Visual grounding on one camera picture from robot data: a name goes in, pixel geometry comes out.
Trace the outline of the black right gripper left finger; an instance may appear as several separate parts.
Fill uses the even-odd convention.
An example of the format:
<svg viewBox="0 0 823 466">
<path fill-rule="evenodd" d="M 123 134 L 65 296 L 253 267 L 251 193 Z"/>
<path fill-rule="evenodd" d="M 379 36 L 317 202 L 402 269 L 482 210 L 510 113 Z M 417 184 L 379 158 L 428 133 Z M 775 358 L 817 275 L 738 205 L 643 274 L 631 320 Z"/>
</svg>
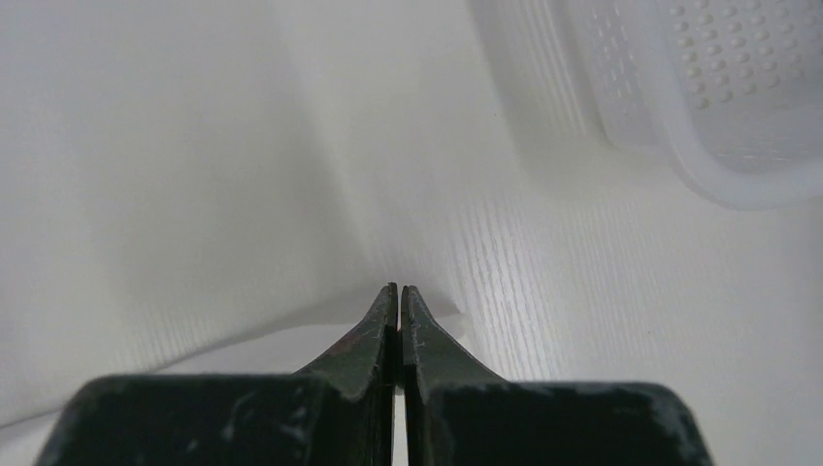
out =
<svg viewBox="0 0 823 466">
<path fill-rule="evenodd" d="M 117 375 L 85 384 L 40 465 L 388 465 L 398 287 L 292 374 Z"/>
</svg>

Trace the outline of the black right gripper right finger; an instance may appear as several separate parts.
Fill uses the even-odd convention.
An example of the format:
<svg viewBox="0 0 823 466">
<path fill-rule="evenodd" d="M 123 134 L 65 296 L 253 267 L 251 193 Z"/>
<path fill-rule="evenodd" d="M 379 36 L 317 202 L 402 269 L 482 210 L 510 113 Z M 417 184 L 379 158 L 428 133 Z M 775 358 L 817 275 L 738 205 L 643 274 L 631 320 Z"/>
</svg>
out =
<svg viewBox="0 0 823 466">
<path fill-rule="evenodd" d="M 408 460 L 412 465 L 709 465 L 689 408 L 637 382 L 511 382 L 431 314 L 400 298 Z"/>
</svg>

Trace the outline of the white t shirt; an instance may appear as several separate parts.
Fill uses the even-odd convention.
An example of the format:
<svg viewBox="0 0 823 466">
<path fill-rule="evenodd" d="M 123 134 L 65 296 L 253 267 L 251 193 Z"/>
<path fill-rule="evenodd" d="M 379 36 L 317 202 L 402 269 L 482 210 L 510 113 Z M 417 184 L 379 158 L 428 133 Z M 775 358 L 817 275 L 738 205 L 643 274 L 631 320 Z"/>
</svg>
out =
<svg viewBox="0 0 823 466">
<path fill-rule="evenodd" d="M 1 420 L 362 286 L 511 179 L 466 1 L 5 1 Z"/>
</svg>

